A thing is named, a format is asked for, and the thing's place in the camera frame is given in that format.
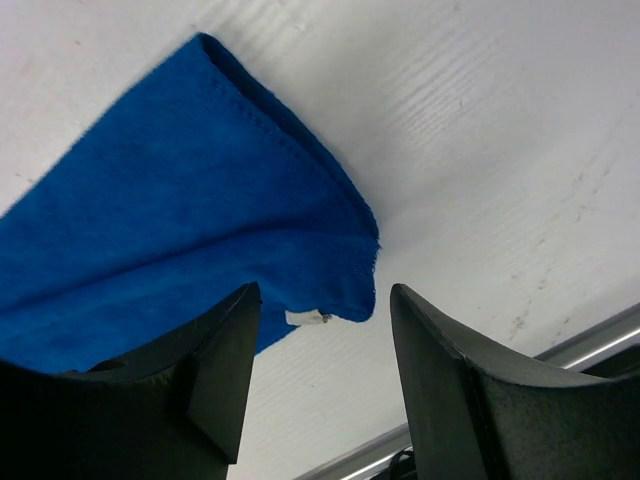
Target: folded blue fabric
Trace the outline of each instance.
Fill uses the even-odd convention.
[[[262,350],[285,310],[369,318],[377,251],[335,158],[199,34],[0,219],[0,357],[83,371],[253,281]]]

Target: white table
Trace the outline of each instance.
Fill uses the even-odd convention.
[[[340,158],[377,215],[378,309],[257,359],[231,479],[405,421],[388,293],[536,354],[640,297],[634,0],[0,0],[0,211],[195,31]]]

